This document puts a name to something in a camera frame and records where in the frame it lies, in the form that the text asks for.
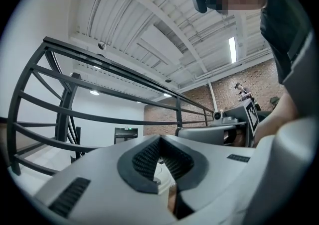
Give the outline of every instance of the black mesh grille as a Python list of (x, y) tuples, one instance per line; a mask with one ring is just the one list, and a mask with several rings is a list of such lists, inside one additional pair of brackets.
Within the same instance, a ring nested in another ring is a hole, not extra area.
[(191, 156), (161, 139), (136, 154), (132, 161), (133, 167), (141, 175), (153, 181), (160, 156), (175, 180), (182, 177), (194, 166)]
[(160, 154), (175, 180), (185, 175), (194, 166), (194, 160), (190, 155), (163, 139)]
[(233, 160), (237, 160), (237, 161), (241, 161), (241, 162), (248, 162), (250, 160), (249, 157), (244, 157), (244, 156), (240, 156), (240, 155), (236, 155), (236, 154), (230, 154), (227, 159), (233, 159)]
[(49, 206), (49, 209), (62, 217), (68, 217), (90, 182), (85, 178), (76, 178)]
[(159, 141), (155, 141), (133, 157), (133, 167), (141, 175), (153, 181), (159, 158), (160, 145)]

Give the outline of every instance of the metal railing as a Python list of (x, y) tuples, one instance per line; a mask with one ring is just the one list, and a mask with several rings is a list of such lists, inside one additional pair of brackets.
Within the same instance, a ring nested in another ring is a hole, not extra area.
[[(158, 92), (169, 94), (176, 99), (175, 106), (169, 106), (160, 102), (154, 102), (151, 100), (138, 98), (132, 95), (124, 94), (118, 91), (109, 90), (104, 87), (93, 85), (93, 84), (82, 81), (81, 76), (76, 73), (74, 73), (72, 76), (63, 75), (62, 71), (60, 70), (58, 66), (57, 61), (55, 61), (56, 59), (54, 59), (55, 58), (54, 53), (58, 53), (68, 58), (89, 64), (92, 66), (99, 67), (110, 73), (132, 80), (136, 83), (139, 83), (141, 85), (154, 89)], [(37, 63), (43, 57), (43, 55), (46, 56), (52, 70), (49, 70), (37, 65)], [(59, 106), (42, 101), (24, 92), (25, 86), (31, 74), (33, 74), (50, 92), (52, 92), (56, 97), (58, 97), (61, 100)], [(47, 75), (49, 77), (55, 78), (60, 81), (60, 83), (64, 87), (64, 92), (62, 97), (59, 94), (57, 94), (45, 82), (45, 80), (41, 77), (40, 74)], [(127, 120), (127, 119), (110, 118), (110, 117), (97, 116), (97, 115), (73, 111), (71, 109), (71, 105), (72, 105), (77, 87), (82, 87), (89, 90), (96, 90), (100, 93), (111, 95), (121, 99), (141, 102), (141, 103), (155, 106), (155, 107), (174, 110), (176, 111), (177, 121), (171, 122), (171, 121)], [(47, 123), (24, 123), (24, 124), (18, 123), (17, 115), (18, 115), (20, 102), (22, 99), (27, 100), (42, 108), (58, 113), (57, 122), (51, 125), (48, 125)], [(182, 109), (181, 101), (202, 109), (203, 113), (195, 112), (195, 111), (191, 111), (187, 109)], [(182, 112), (202, 115), (204, 116), (204, 120), (183, 121)], [(47, 144), (47, 145), (61, 148), (64, 150), (75, 151), (77, 153), (78, 158), (81, 155), (83, 155), (83, 153), (90, 152), (94, 149), (97, 149), (98, 147), (80, 145), (81, 130), (80, 128), (75, 127), (74, 117), (87, 119), (87, 120), (93, 120), (93, 121), (99, 121), (99, 122), (126, 124), (126, 125), (127, 124), (130, 124), (130, 125), (176, 125), (177, 127), (182, 127), (183, 124), (203, 123), (203, 122), (205, 123), (206, 126), (208, 126), (208, 122), (213, 121), (213, 113), (214, 112), (212, 110), (206, 108), (205, 106), (190, 100), (188, 97), (182, 94), (179, 94), (177, 92), (174, 92), (168, 89), (167, 87), (155, 82), (154, 80), (142, 74), (139, 74), (133, 71), (132, 69), (124, 67), (120, 64), (117, 64), (111, 60), (108, 60), (102, 56), (99, 56), (87, 50), (46, 37), (44, 38), (43, 43), (36, 50), (36, 52), (33, 54), (33, 56), (28, 61), (27, 65), (25, 66), (12, 95), (12, 99), (11, 99), (11, 103), (9, 107), (9, 113), (8, 113), (8, 120), (7, 120), (7, 139), (8, 139), (7, 148), (8, 148), (9, 160), (11, 162), (12, 171), (17, 175), (21, 173), (19, 164), (22, 164), (28, 168), (31, 168), (33, 170), (36, 170), (38, 172), (41, 172), (47, 175), (53, 175), (54, 173), (57, 172), (55, 170), (48, 169), (48, 168), (39, 166), (37, 164), (34, 164), (20, 157), (16, 149), (16, 132), (17, 131), (42, 144)], [(42, 126), (55, 126), (55, 137), (48, 138), (27, 129), (28, 127), (42, 127)]]

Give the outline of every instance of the fluorescent light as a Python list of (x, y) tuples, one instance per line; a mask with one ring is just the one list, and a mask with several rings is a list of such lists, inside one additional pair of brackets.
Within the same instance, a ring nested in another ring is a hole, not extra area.
[(97, 91), (90, 91), (91, 94), (98, 96), (100, 93), (98, 93)]
[(234, 37), (230, 38), (228, 42), (229, 42), (229, 48), (230, 48), (230, 54), (231, 54), (231, 63), (234, 63), (237, 61), (235, 38)]

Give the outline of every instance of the metal column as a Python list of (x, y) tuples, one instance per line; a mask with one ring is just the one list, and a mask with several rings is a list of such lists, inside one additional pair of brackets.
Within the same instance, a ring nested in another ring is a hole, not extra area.
[[(60, 74), (62, 74), (62, 71), (61, 71), (60, 66), (59, 66), (59, 64), (58, 64), (58, 61), (57, 61), (57, 59), (56, 59), (56, 57), (55, 57), (55, 54), (54, 54), (53, 52), (46, 51), (46, 52), (45, 52), (45, 57), (46, 57), (46, 60), (48, 61), (49, 65), (50, 65), (51, 69), (52, 69), (53, 71), (55, 71), (55, 72), (59, 72)], [(62, 80), (59, 80), (59, 81), (60, 81), (61, 85), (62, 85), (65, 89), (67, 89), (67, 91), (68, 91), (69, 93), (72, 92), (71, 87), (70, 87), (70, 85), (69, 85), (68, 83), (66, 83), (66, 82), (64, 82), (64, 81), (62, 81)]]
[(203, 109), (204, 110), (204, 118), (205, 118), (205, 125), (206, 125), (206, 127), (208, 126), (208, 122), (207, 122), (207, 115), (206, 115), (206, 110), (205, 109)]
[(176, 97), (176, 120), (177, 120), (177, 127), (183, 127), (182, 117), (181, 117), (181, 106), (180, 106), (180, 98)]
[[(81, 145), (81, 127), (76, 127), (76, 142), (78, 145)], [(81, 158), (80, 152), (75, 153), (75, 158)]]
[[(72, 78), (81, 79), (81, 75), (77, 73), (72, 74)], [(75, 84), (70, 84), (71, 92), (68, 89), (64, 89), (62, 94), (62, 101), (60, 102), (60, 107), (72, 109), (72, 103), (74, 100), (74, 96), (77, 90), (77, 86)], [(66, 142), (68, 135), (68, 126), (69, 126), (69, 118), (70, 116), (58, 113), (56, 117), (57, 127), (55, 128), (55, 139)]]
[(213, 91), (213, 87), (212, 87), (210, 81), (209, 80), (207, 80), (207, 81), (208, 81), (208, 85), (209, 85), (209, 88), (210, 88), (211, 96), (213, 98), (215, 112), (218, 112), (218, 108), (217, 108), (217, 103), (216, 103), (216, 98), (215, 98), (215, 94), (214, 94), (214, 91)]

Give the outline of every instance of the pipe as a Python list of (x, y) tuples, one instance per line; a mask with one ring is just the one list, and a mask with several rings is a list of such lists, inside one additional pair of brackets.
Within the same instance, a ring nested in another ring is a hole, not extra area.
[(117, 27), (118, 27), (118, 24), (120, 22), (120, 19), (121, 17), (123, 16), (124, 12), (125, 12), (125, 6), (126, 4), (129, 2), (129, 0), (123, 0), (121, 6), (120, 6), (120, 9), (115, 17), (115, 19), (113, 20), (112, 22), (112, 25), (111, 25), (111, 28), (110, 28), (110, 32), (108, 34), (108, 36), (105, 38), (105, 43), (108, 44), (110, 39), (112, 39)]
[(215, 94), (214, 94), (214, 91), (213, 91), (213, 87), (211, 85), (210, 80), (207, 79), (207, 81), (208, 81), (208, 85), (209, 85), (209, 88), (210, 88), (211, 97), (213, 98), (215, 112), (218, 112), (217, 102), (216, 102)]
[(198, 77), (195, 76), (194, 81), (195, 82), (201, 81), (204, 78), (211, 77), (213, 74), (215, 74), (217, 72), (220, 73), (220, 71), (223, 70), (223, 69), (228, 70), (229, 68), (234, 68), (234, 67), (236, 67), (236, 66), (238, 66), (238, 65), (240, 65), (242, 63), (247, 63), (247, 62), (250, 62), (252, 60), (258, 59), (259, 57), (262, 57), (262, 56), (265, 56), (265, 55), (269, 54), (270, 51), (271, 51), (270, 48), (266, 48), (266, 49), (263, 49), (261, 51), (255, 52), (252, 55), (250, 55), (249, 57), (246, 57), (244, 59), (238, 60), (238, 61), (236, 61), (233, 64), (230, 64), (230, 65), (228, 64), (228, 65), (222, 66), (220, 68), (214, 69), (214, 70), (212, 70), (210, 72), (207, 72), (207, 73), (205, 73), (205, 74), (203, 74), (201, 76), (198, 76)]
[[(214, 75), (213, 77), (209, 78), (209, 81), (211, 81), (211, 82), (218, 81), (218, 80), (220, 80), (222, 78), (225, 78), (227, 76), (236, 74), (236, 73), (238, 73), (240, 71), (243, 71), (243, 70), (245, 70), (247, 68), (250, 68), (252, 66), (255, 66), (255, 65), (258, 65), (260, 63), (263, 63), (263, 62), (265, 62), (265, 61), (267, 61), (269, 59), (272, 59), (272, 58), (273, 58), (273, 54), (270, 53), (270, 54), (268, 54), (266, 56), (262, 56), (262, 57), (260, 57), (258, 59), (255, 59), (255, 60), (252, 60), (250, 62), (247, 62), (246, 64), (243, 64), (241, 66), (226, 70), (225, 72), (220, 73), (218, 75)], [(206, 81), (206, 79), (203, 79), (203, 80), (201, 80), (199, 82), (196, 82), (196, 83), (193, 83), (191, 85), (188, 85), (188, 86), (186, 86), (186, 87), (184, 87), (182, 89), (179, 89), (177, 91), (178, 91), (178, 93), (184, 93), (186, 91), (198, 88), (198, 87), (203, 86), (205, 84), (207, 84), (207, 81)]]

